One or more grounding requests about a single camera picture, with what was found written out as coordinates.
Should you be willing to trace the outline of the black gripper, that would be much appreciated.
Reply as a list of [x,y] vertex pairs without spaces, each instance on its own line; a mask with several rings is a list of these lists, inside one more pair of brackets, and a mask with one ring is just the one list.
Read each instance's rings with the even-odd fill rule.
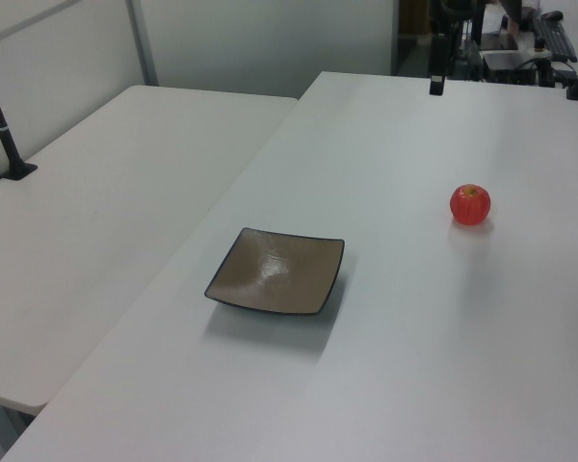
[[429,57],[430,95],[442,95],[448,67],[449,37],[444,34],[432,36]]

